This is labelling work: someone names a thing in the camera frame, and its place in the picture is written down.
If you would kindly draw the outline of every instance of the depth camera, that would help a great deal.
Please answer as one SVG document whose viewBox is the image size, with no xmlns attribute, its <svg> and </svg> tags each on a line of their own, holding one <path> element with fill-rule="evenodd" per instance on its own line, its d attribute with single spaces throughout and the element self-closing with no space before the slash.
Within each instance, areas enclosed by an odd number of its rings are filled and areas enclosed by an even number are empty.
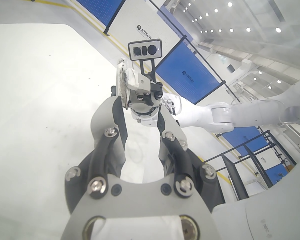
<svg viewBox="0 0 300 240">
<path fill-rule="evenodd" d="M 162 57 L 161 39 L 130 42 L 129 56 L 132 61 L 158 59 Z"/>
</svg>

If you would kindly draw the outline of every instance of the cylindrical joint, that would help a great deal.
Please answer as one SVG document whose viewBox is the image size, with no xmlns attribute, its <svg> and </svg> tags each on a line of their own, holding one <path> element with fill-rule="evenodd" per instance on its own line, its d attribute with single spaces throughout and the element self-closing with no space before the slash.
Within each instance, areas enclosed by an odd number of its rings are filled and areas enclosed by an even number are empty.
<svg viewBox="0 0 300 240">
<path fill-rule="evenodd" d="M 74 177 L 79 177 L 81 175 L 81 169 L 79 167 L 70 168 L 65 174 L 65 180 L 69 182 Z"/>
</svg>

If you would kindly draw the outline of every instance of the cable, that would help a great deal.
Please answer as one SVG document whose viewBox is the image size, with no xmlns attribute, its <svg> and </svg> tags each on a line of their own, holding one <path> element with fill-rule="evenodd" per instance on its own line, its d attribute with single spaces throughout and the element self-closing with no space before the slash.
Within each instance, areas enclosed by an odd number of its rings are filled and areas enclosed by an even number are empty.
<svg viewBox="0 0 300 240">
<path fill-rule="evenodd" d="M 278 102 L 278 103 L 280 103 L 281 105 L 283 105 L 284 110 L 281 112 L 281 114 L 279 115 L 279 118 L 278 118 L 278 119 L 279 119 L 279 122 L 280 122 L 281 124 L 290 125 L 290 124 L 295 124 L 295 123 L 297 123 L 297 122 L 300 121 L 300 119 L 299 119 L 299 120 L 294 121 L 294 122 L 282 122 L 281 117 L 282 117 L 282 115 L 284 114 L 285 110 L 286 110 L 288 107 L 286 107 L 281 101 L 276 100 L 276 99 L 269 99 L 269 98 L 266 98 L 265 100 L 261 100 L 261 99 L 258 99 L 257 97 L 252 96 L 252 95 L 244 94 L 244 95 L 238 96 L 237 98 L 233 99 L 230 105 L 233 105 L 233 106 L 239 105 L 240 103 L 233 104 L 233 102 L 234 102 L 235 100 L 239 100 L 238 98 L 244 97 L 244 96 L 251 97 L 251 98 L 253 98 L 253 99 L 255 99 L 255 100 L 258 100 L 258 101 L 261 101 L 261 102 L 275 101 L 275 102 Z"/>
</svg>

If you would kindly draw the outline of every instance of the circular lens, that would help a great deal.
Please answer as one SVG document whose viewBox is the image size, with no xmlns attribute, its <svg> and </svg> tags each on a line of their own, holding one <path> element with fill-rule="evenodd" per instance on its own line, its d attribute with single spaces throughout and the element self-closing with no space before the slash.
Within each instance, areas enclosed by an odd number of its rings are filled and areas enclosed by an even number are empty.
<svg viewBox="0 0 300 240">
<path fill-rule="evenodd" d="M 150 55 L 154 55 L 157 52 L 157 47 L 155 45 L 150 45 L 148 46 L 148 53 Z"/>
<path fill-rule="evenodd" d="M 134 47 L 133 48 L 133 54 L 135 56 L 140 56 L 141 55 L 141 48 L 140 47 Z"/>
</svg>

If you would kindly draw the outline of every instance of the white robotic arm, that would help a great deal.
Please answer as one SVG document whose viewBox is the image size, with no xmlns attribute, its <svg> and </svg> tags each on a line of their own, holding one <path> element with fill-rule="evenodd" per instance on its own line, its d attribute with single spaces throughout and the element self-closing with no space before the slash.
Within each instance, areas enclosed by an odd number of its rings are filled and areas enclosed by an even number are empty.
<svg viewBox="0 0 300 240">
<path fill-rule="evenodd" d="M 229 105 L 225 102 L 207 106 L 194 105 L 183 97 L 164 93 L 161 103 L 169 108 L 181 127 L 202 127 L 208 132 L 230 132 L 234 127 L 252 127 L 281 122 L 300 124 L 300 81 L 284 93 L 255 100 L 252 103 Z M 138 120 L 145 126 L 156 126 L 157 115 Z"/>
</svg>

